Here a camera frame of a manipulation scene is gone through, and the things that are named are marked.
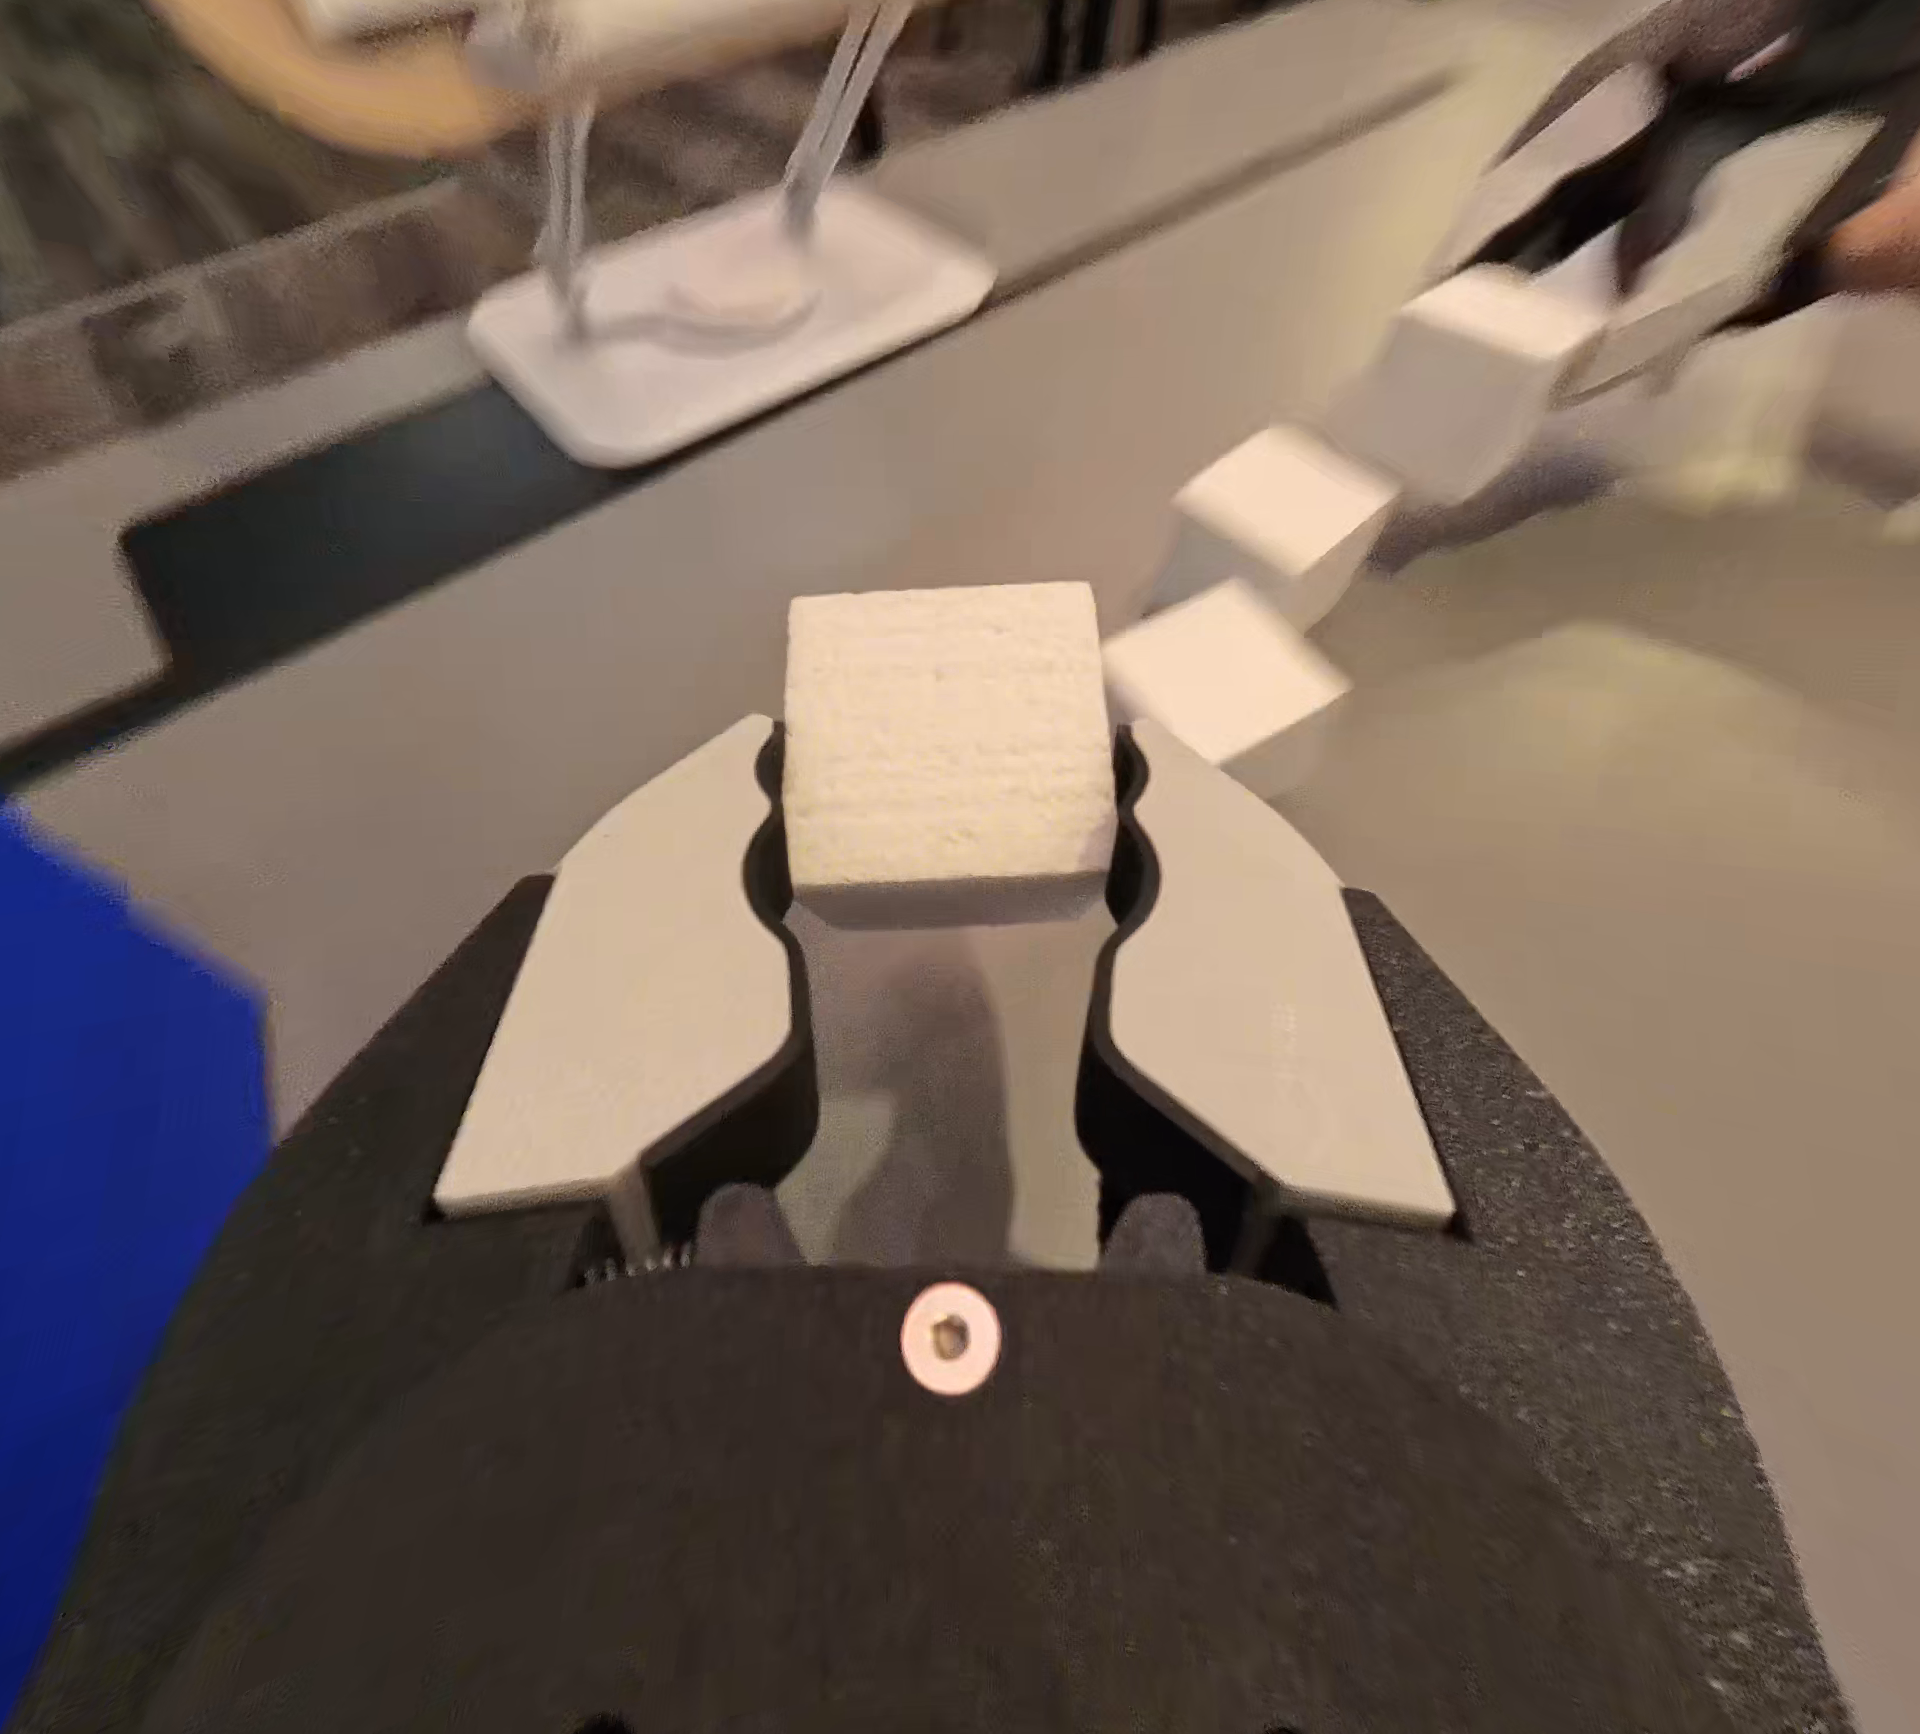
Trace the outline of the person's right hand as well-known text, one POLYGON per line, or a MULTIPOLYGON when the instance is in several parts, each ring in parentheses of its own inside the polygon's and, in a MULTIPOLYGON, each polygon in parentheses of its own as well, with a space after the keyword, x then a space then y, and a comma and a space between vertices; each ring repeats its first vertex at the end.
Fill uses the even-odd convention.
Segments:
POLYGON ((1897 164, 1884 191, 1844 221, 1818 258, 1826 297, 1919 298, 1919 141, 1897 164))

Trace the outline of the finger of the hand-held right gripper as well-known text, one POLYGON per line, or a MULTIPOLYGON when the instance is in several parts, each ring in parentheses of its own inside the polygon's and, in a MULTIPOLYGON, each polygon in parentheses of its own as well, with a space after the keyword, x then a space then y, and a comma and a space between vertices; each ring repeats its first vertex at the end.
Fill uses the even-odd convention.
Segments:
POLYGON ((1521 139, 1466 193, 1427 282, 1470 266, 1551 263, 1585 191, 1604 182, 1654 126, 1666 87, 1651 66, 1620 66, 1521 139))
POLYGON ((1669 162, 1610 238, 1610 297, 1594 343, 1561 378, 1585 402, 1685 359, 1776 282, 1828 194, 1881 135, 1882 114, 1816 114, 1702 171, 1669 162))

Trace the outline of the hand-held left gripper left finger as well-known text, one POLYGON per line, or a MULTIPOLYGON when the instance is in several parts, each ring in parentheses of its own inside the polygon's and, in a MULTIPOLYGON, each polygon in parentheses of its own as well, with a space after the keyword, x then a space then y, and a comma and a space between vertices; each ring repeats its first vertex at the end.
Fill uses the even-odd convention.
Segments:
POLYGON ((779 788, 749 715, 608 810, 558 862, 453 1137, 445 1218, 598 1207, 631 1265, 709 1199, 774 1191, 818 1131, 779 788))

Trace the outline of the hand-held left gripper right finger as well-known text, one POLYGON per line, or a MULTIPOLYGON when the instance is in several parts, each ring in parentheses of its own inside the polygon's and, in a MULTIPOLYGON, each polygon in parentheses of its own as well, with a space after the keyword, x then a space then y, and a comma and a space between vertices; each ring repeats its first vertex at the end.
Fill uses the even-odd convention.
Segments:
POLYGON ((1332 865, 1160 722, 1117 730, 1114 929, 1082 1038, 1098 1239, 1172 1196, 1215 1275, 1308 1223, 1451 1234, 1460 1203, 1332 865))

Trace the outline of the wooden board document stand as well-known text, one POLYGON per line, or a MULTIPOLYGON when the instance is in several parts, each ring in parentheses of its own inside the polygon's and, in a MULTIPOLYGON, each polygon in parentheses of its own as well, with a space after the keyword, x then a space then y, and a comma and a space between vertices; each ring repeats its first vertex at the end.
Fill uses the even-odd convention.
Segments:
POLYGON ((640 40, 613 18, 504 0, 358 39, 290 0, 149 0, 232 90, 335 147, 447 161, 541 132, 535 268, 479 300, 469 344, 565 454, 640 471, 856 374, 984 307, 996 271, 870 191, 835 185, 910 16, 944 0, 779 0, 640 40), (598 111, 838 30, 777 186, 607 247, 591 238, 598 111))

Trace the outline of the blue plastic bin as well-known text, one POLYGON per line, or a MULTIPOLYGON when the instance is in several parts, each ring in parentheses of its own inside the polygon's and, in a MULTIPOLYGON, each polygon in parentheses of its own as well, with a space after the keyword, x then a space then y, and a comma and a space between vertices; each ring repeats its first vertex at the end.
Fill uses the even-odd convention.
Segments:
POLYGON ((134 1389, 270 1154, 265 1009, 252 981, 4 806, 4 1712, 134 1389))

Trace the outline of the white foam cube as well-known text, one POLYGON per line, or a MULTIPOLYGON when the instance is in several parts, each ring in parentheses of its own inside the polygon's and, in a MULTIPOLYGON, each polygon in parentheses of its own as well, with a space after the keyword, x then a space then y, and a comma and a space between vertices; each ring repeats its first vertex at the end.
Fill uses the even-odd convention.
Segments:
POLYGON ((1608 318, 1547 277, 1468 266, 1398 308, 1321 436, 1410 499, 1465 504, 1521 461, 1608 318))
POLYGON ((1235 579, 1306 635, 1345 599, 1401 499, 1397 482, 1321 436, 1266 427, 1172 497, 1170 543, 1146 611, 1235 579))
POLYGON ((1268 802, 1308 783, 1353 691, 1239 579, 1141 619, 1100 657, 1118 720, 1157 722, 1268 802))
POLYGON ((841 930, 1091 913, 1118 835, 1093 586, 794 599, 780 813, 794 901, 841 930))

